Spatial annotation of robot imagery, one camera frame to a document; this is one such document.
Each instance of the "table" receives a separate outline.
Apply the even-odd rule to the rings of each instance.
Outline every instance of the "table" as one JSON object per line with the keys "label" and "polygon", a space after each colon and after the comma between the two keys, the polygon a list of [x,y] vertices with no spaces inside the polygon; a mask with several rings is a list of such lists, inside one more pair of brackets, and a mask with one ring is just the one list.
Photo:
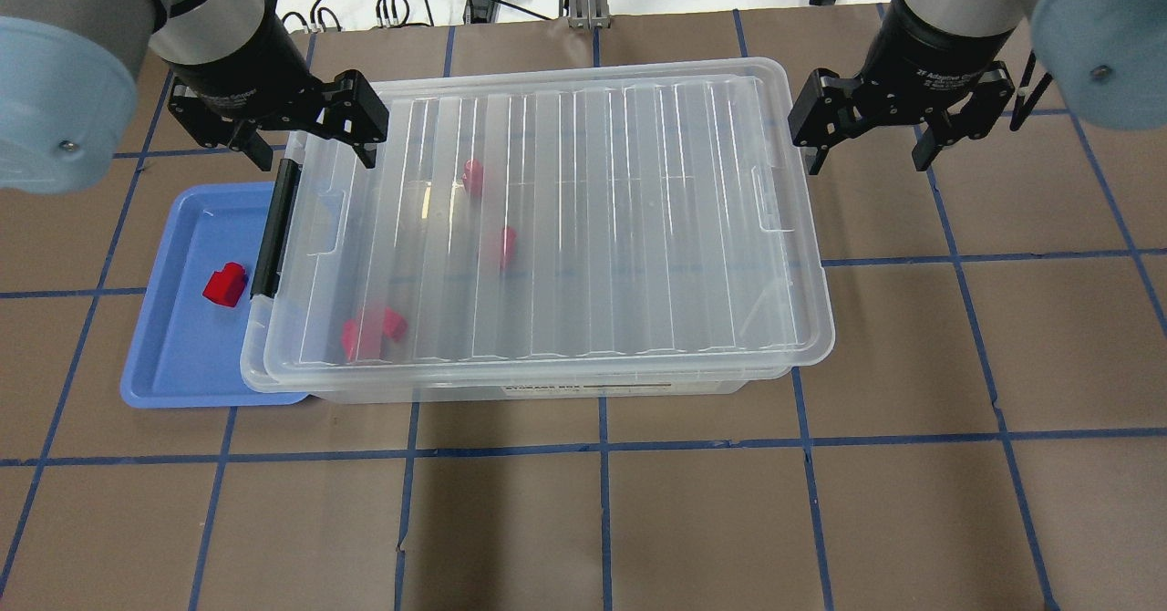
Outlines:
{"label": "table", "polygon": [[[370,79],[767,56],[850,75],[875,6],[300,36]],[[1025,29],[1005,57],[1019,71]],[[167,210],[270,178],[161,112],[110,174],[0,192],[0,609],[1159,609],[1167,132],[1056,92],[928,174],[811,180],[834,353],[734,395],[134,410]]]}

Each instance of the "black handle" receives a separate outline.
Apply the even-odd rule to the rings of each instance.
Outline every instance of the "black handle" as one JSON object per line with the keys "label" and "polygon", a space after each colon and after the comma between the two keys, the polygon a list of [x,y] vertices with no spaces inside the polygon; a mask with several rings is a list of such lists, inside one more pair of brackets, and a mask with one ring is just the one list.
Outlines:
{"label": "black handle", "polygon": [[280,168],[275,173],[275,188],[272,190],[272,203],[267,206],[264,240],[259,244],[259,258],[256,259],[251,296],[263,295],[273,299],[280,287],[284,244],[287,241],[288,225],[292,224],[292,204],[295,203],[295,191],[299,187],[300,166],[294,160],[286,157],[280,160]]}

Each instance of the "red toy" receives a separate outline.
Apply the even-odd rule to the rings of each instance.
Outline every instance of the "red toy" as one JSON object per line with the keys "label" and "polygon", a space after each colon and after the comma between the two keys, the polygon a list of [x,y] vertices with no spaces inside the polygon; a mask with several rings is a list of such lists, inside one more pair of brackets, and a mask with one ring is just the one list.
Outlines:
{"label": "red toy", "polygon": [[462,187],[466,187],[467,195],[481,198],[483,183],[482,162],[466,160],[466,166],[462,166]]}
{"label": "red toy", "polygon": [[410,328],[408,323],[405,322],[405,317],[398,315],[392,308],[385,308],[383,315],[379,316],[382,321],[379,332],[376,331],[375,324],[378,319],[378,312],[368,311],[365,317],[365,331],[363,333],[361,333],[361,324],[356,319],[345,321],[341,329],[341,346],[343,346],[344,357],[349,361],[379,358],[382,337],[400,342]]}
{"label": "red toy", "polygon": [[400,342],[401,337],[405,337],[405,331],[408,331],[408,323],[405,322],[405,317],[397,315],[392,308],[385,308],[385,324],[382,331],[385,337],[389,337],[393,342]]}
{"label": "red toy", "polygon": [[233,308],[246,286],[247,271],[239,262],[230,261],[211,275],[207,287],[203,287],[203,296],[221,307]]}
{"label": "red toy", "polygon": [[510,225],[503,229],[503,253],[498,261],[499,269],[506,269],[510,266],[510,261],[515,257],[515,240],[517,238],[518,233]]}

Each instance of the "clear plastic storage container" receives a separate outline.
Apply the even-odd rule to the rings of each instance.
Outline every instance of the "clear plastic storage container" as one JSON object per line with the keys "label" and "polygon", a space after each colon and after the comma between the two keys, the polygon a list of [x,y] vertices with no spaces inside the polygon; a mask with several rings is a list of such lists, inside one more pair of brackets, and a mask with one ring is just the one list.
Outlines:
{"label": "clear plastic storage container", "polygon": [[378,83],[377,166],[299,133],[257,391],[337,402],[698,394],[830,352],[775,62]]}

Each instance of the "blue object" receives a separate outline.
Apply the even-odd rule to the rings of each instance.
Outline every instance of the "blue object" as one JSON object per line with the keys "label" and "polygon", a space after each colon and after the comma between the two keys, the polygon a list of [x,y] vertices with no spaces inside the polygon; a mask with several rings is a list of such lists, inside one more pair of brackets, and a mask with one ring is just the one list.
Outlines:
{"label": "blue object", "polygon": [[251,308],[250,280],[236,308],[203,299],[214,272],[237,261],[256,269],[271,182],[204,184],[170,208],[149,286],[121,373],[121,399],[134,408],[281,406],[302,392],[254,392],[239,353]]}

